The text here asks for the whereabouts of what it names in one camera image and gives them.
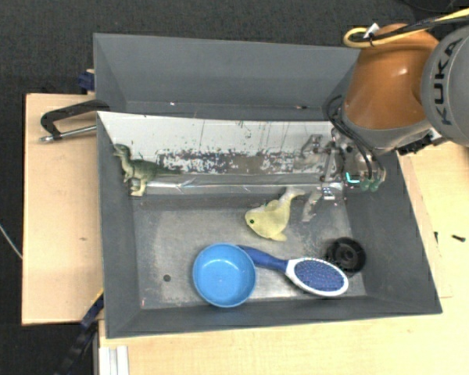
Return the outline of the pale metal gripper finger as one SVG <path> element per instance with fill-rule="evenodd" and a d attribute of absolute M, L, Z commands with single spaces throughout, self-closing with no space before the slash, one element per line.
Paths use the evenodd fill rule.
<path fill-rule="evenodd" d="M 333 202 L 334 200 L 335 193 L 331 187 L 317 187 L 306 198 L 302 210 L 302 221 L 304 223 L 310 222 L 316 216 L 322 202 Z"/>
<path fill-rule="evenodd" d="M 322 144 L 321 134 L 312 134 L 302 146 L 300 151 L 301 159 L 317 159 L 322 155 L 330 155 L 331 148 L 328 144 Z"/>

